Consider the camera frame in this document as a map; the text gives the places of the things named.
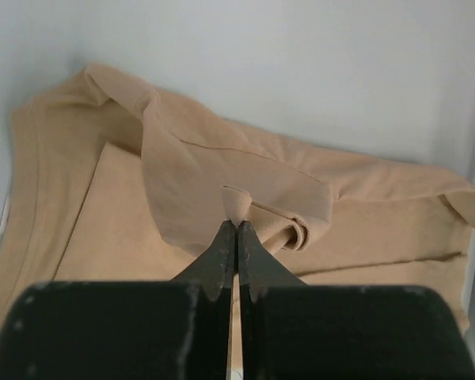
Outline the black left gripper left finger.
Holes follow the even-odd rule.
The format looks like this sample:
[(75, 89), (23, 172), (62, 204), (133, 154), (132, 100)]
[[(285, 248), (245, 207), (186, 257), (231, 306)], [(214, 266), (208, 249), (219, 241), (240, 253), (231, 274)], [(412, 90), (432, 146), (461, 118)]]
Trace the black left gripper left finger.
[(0, 379), (228, 379), (236, 228), (169, 281), (26, 288), (0, 329)]

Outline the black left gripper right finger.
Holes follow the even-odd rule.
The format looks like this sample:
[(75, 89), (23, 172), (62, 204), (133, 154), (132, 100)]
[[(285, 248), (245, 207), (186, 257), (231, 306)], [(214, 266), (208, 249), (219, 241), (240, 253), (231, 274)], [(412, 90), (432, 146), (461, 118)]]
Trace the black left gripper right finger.
[(412, 285), (310, 286), (237, 228), (247, 379), (475, 379), (453, 314)]

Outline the beige t shirt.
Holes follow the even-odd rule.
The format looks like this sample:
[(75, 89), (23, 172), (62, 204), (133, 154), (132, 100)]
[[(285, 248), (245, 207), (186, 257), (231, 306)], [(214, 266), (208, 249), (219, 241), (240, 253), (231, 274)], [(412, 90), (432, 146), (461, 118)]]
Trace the beige t shirt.
[[(327, 150), (92, 64), (13, 112), (0, 329), (51, 281), (169, 281), (249, 222), (310, 286), (427, 287), (461, 331), (475, 186), (436, 166)], [(230, 370), (243, 373), (237, 232)]]

